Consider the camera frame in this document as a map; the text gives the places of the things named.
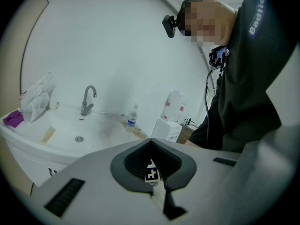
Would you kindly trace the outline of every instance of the purple cloth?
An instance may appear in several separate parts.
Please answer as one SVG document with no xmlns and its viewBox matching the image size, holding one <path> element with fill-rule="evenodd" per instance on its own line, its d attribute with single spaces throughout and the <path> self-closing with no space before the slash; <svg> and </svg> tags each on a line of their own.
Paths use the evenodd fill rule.
<svg viewBox="0 0 300 225">
<path fill-rule="evenodd" d="M 3 119 L 5 125 L 12 126 L 13 128 L 16 128 L 23 121 L 23 115 L 18 110 L 12 112 L 6 118 Z"/>
</svg>

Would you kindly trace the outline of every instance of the plastic bag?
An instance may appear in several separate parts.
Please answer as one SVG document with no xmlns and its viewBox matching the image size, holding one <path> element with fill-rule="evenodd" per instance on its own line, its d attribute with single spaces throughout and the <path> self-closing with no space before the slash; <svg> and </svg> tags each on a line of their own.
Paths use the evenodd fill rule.
<svg viewBox="0 0 300 225">
<path fill-rule="evenodd" d="M 46 74 L 20 96 L 20 107 L 25 122 L 33 122 L 45 111 L 54 89 L 52 77 L 53 73 Z"/>
</svg>

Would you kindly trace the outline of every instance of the person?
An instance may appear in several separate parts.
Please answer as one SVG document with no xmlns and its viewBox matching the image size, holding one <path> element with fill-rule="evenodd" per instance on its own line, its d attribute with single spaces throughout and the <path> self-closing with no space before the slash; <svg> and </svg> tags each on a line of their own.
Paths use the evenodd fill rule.
<svg viewBox="0 0 300 225">
<path fill-rule="evenodd" d="M 239 10 L 218 0 L 185 0 L 178 28 L 192 41 L 227 45 L 228 64 L 217 80 L 207 117 L 186 145 L 242 152 L 281 125 L 266 94 L 297 40 L 289 36 L 269 0 L 244 0 Z"/>
</svg>

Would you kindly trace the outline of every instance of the chrome faucet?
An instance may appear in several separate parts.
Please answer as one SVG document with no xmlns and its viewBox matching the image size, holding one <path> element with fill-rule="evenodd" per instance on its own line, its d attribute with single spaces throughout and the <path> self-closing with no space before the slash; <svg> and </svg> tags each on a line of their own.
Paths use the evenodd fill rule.
<svg viewBox="0 0 300 225">
<path fill-rule="evenodd" d="M 86 115 L 88 114 L 88 111 L 94 106 L 92 103 L 88 106 L 87 105 L 87 102 L 86 102 L 86 97 L 88 95 L 88 91 L 89 89 L 93 89 L 93 96 L 94 98 L 97 97 L 97 92 L 96 92 L 96 89 L 93 85 L 89 85 L 86 89 L 85 89 L 85 92 L 84 92 L 84 98 L 83 98 L 83 102 L 82 102 L 82 105 L 81 105 L 81 115 Z"/>
</svg>

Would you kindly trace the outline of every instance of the white cabinet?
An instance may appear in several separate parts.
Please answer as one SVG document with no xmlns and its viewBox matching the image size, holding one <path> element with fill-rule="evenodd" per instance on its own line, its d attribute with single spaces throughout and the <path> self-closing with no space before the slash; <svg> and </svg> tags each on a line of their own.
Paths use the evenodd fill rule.
<svg viewBox="0 0 300 225">
<path fill-rule="evenodd" d="M 56 173 L 68 166 L 67 163 L 58 163 L 55 161 L 47 160 L 44 157 L 36 156 L 34 154 L 27 153 L 20 150 L 13 145 L 9 145 L 9 148 L 16 159 L 17 163 L 31 179 L 31 181 L 41 186 L 45 181 L 50 179 Z"/>
</svg>

